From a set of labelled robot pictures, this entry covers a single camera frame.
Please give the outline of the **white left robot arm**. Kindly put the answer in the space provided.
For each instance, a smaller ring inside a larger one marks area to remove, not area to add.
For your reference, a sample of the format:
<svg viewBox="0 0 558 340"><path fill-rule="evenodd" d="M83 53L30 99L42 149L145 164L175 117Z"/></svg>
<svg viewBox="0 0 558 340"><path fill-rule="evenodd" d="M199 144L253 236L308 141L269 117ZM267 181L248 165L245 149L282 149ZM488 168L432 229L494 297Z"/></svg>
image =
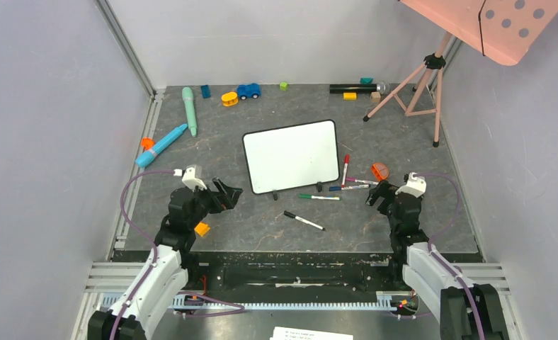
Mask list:
<svg viewBox="0 0 558 340"><path fill-rule="evenodd" d="M198 257L191 253L195 228L208 215L233 209L243 192L218 178L212 183L213 189L198 183L171 193L146 264L115 304L91 315L87 339L151 339L175 296L199 284Z"/></svg>

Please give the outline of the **white whiteboard black frame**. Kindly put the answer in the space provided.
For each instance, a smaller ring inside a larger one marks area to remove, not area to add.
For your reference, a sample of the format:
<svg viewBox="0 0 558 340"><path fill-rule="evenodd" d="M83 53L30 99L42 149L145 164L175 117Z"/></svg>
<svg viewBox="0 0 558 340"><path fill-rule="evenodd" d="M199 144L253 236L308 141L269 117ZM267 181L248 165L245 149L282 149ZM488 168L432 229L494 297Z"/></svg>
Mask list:
<svg viewBox="0 0 558 340"><path fill-rule="evenodd" d="M248 132L241 141L255 194L341 177L336 124L331 119Z"/></svg>

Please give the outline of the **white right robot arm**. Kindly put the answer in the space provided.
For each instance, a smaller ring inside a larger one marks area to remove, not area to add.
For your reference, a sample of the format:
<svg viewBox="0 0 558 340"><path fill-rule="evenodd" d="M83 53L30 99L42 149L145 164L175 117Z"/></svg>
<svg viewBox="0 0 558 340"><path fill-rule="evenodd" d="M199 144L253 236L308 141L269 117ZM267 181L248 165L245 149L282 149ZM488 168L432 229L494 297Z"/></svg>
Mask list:
<svg viewBox="0 0 558 340"><path fill-rule="evenodd" d="M425 178L410 173L403 186L380 181L368 194L367 205L377 205L389 222L389 283L419 295L438 321L442 339L509 339L497 289L465 276L421 229L425 192Z"/></svg>

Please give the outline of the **purple whiteboard marker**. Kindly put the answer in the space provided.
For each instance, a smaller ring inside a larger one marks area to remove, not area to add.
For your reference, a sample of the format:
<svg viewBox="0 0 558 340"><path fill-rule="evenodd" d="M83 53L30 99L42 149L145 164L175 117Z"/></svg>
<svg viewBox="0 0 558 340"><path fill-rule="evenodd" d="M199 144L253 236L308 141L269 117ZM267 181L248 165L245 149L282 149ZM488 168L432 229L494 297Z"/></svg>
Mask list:
<svg viewBox="0 0 558 340"><path fill-rule="evenodd" d="M378 181L370 181L370 180L358 179L358 178L353 178L353 177L346 177L346 181L354 182L354 183L375 185L375 186L379 184Z"/></svg>

